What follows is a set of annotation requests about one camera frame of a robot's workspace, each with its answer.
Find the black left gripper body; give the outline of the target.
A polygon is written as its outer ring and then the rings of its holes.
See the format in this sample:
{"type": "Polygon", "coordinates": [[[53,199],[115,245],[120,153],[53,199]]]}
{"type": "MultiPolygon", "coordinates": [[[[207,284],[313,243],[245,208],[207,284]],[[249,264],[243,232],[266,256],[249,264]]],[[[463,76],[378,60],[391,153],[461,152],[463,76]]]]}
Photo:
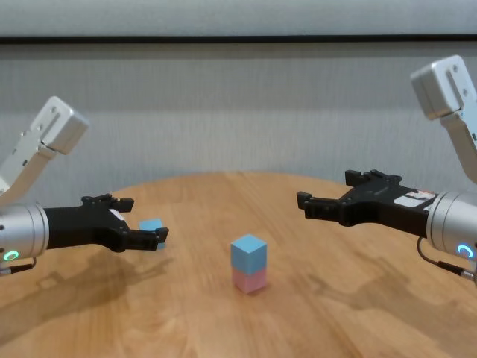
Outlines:
{"type": "Polygon", "coordinates": [[[129,231],[126,221],[115,215],[115,210],[87,213],[81,205],[44,209],[49,227],[46,248],[101,245],[114,252],[123,252],[123,235],[129,231]]]}

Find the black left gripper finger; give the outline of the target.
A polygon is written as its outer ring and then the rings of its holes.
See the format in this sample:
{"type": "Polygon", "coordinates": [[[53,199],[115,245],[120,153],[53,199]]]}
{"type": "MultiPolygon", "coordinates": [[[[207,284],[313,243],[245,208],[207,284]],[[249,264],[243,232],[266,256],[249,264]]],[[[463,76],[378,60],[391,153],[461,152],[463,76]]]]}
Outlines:
{"type": "Polygon", "coordinates": [[[169,229],[129,230],[124,232],[121,249],[137,251],[158,251],[165,247],[169,229]]]}
{"type": "Polygon", "coordinates": [[[130,213],[134,205],[132,198],[116,198],[110,193],[99,196],[83,196],[81,202],[81,209],[87,213],[105,213],[110,210],[130,213]]]}

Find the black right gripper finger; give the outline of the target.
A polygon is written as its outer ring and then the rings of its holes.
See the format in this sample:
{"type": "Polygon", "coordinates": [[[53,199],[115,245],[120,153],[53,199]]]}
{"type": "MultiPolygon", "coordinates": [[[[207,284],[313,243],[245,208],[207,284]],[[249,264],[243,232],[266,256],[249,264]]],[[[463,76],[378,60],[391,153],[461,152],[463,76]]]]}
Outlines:
{"type": "Polygon", "coordinates": [[[331,222],[341,221],[342,200],[316,198],[307,192],[297,192],[297,206],[304,212],[306,219],[331,222]]]}
{"type": "Polygon", "coordinates": [[[385,185],[399,184],[401,177],[399,175],[387,175],[376,169],[369,172],[358,172],[354,170],[345,171],[345,183],[348,186],[357,187],[368,183],[384,183],[385,185]]]}

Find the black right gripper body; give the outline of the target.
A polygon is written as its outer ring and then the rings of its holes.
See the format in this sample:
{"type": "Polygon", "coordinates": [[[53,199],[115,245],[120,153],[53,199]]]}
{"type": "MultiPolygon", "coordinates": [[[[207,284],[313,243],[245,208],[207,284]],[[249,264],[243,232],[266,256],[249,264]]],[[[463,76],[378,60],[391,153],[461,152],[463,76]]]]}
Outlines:
{"type": "Polygon", "coordinates": [[[415,236],[426,236],[430,206],[437,195],[400,185],[400,178],[346,179],[351,190],[342,196],[339,224],[374,223],[415,236]]]}

